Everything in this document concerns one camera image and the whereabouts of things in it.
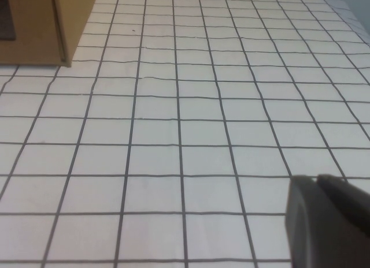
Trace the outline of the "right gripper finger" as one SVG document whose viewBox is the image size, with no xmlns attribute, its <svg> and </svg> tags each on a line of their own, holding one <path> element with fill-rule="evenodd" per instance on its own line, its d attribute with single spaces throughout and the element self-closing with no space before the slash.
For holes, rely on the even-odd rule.
<svg viewBox="0 0 370 268">
<path fill-rule="evenodd" d="M 294 176 L 285 226 L 292 267 L 369 267 L 369 193 L 338 177 Z"/>
</svg>

